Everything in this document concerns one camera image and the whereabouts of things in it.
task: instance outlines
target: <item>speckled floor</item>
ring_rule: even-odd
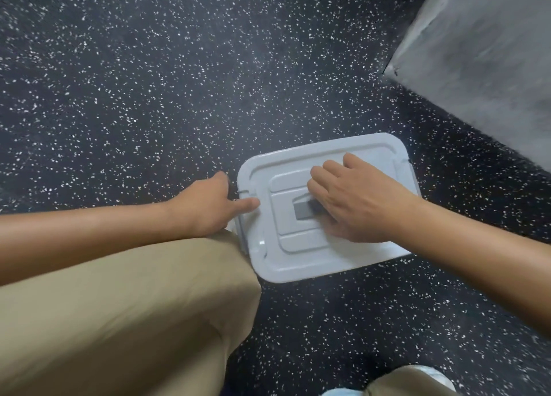
[[[423,0],[0,0],[0,209],[145,203],[247,158],[390,132],[426,198],[550,240],[549,174],[380,75]],[[422,258],[263,283],[244,395],[407,363],[469,395],[551,393],[551,345]]]

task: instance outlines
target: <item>khaki pants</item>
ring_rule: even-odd
[[[0,395],[218,396],[260,285],[221,232],[144,246],[0,288]],[[407,367],[368,396],[453,396]]]

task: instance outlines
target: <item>concrete wall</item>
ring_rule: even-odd
[[[551,0],[426,0],[385,73],[551,171]]]

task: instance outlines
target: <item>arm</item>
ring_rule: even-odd
[[[460,275],[551,334],[551,246],[458,215],[415,196],[360,158],[314,167],[308,189],[327,209],[328,233],[391,240]]]
[[[163,203],[0,216],[0,285],[137,246],[207,236],[258,205],[257,198],[228,200],[228,178],[217,173]]]

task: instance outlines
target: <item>white lid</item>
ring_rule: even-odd
[[[317,277],[409,254],[392,242],[356,244],[327,236],[305,204],[313,197],[310,169],[352,152],[420,195],[404,144],[390,134],[361,135],[258,155],[239,170],[240,198],[258,197],[260,207],[238,220],[238,233],[252,266],[267,281]]]

